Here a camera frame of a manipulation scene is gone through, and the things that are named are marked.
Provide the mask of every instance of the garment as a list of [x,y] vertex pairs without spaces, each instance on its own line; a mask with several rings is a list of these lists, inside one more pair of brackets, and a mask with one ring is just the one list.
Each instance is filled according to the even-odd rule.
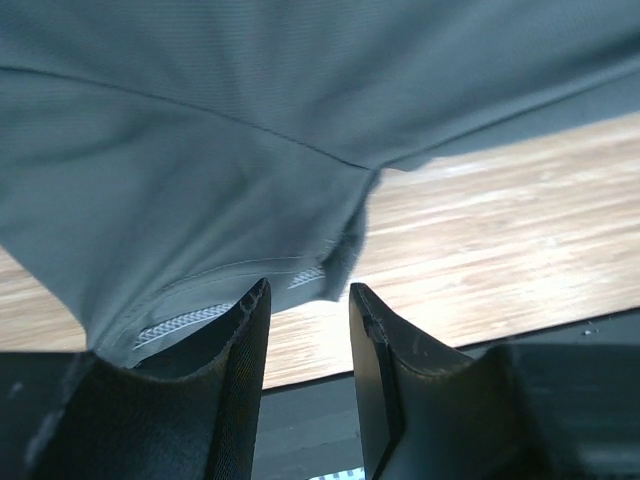
[[637,0],[4,0],[0,242],[132,367],[261,277],[337,299],[382,168],[639,86]]

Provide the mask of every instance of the wood grain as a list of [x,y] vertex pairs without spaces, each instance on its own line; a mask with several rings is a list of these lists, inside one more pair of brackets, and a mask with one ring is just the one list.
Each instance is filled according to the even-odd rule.
[[[354,279],[454,346],[637,306],[639,185],[639,115],[387,172]],[[1,251],[0,348],[84,348]],[[346,298],[274,316],[265,387],[350,369]]]

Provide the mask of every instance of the dark gray floor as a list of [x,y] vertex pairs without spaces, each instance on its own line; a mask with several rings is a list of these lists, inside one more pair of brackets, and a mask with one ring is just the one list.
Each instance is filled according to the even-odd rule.
[[[503,342],[640,345],[640,308],[461,350],[482,355]],[[253,478],[306,480],[362,466],[353,375],[267,391]]]

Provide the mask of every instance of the gray cloth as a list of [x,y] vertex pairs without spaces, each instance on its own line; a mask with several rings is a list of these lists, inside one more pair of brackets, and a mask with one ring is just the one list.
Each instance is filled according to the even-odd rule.
[[383,167],[638,110],[638,0],[3,0],[0,241],[133,366],[335,300]]

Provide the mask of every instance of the wooden table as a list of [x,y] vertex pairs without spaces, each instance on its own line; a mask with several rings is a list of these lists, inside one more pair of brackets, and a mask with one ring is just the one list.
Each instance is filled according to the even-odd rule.
[[[640,115],[387,172],[354,279],[452,345],[640,305]],[[272,320],[265,387],[351,369],[346,299]],[[0,252],[0,348],[80,350]]]

